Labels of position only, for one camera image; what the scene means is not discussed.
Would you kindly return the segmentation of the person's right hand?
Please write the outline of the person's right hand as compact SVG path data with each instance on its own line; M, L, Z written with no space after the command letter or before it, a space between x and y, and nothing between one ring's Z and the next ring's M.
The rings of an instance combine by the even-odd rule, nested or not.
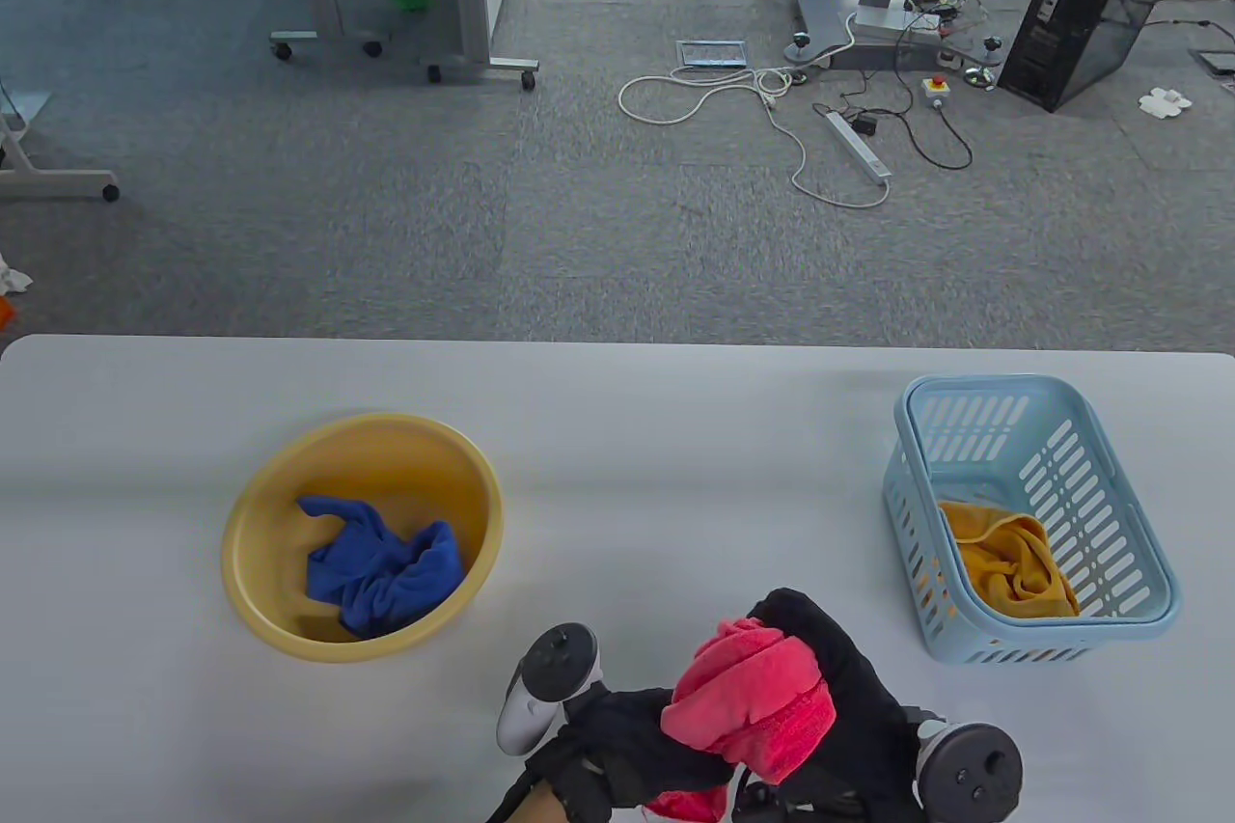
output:
M848 633L799 589L772 589L750 615L806 643L837 711L783 792L800 804L851 793L869 822L925 821L914 792L918 736Z

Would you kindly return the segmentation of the person's left hand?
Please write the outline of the person's left hand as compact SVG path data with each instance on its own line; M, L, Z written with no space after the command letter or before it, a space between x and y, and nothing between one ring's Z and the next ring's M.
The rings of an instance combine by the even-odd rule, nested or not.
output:
M520 782L546 786L569 822L609 822L614 809L650 807L666 795L727 788L732 765L662 730L671 698L668 688L598 694L526 758Z

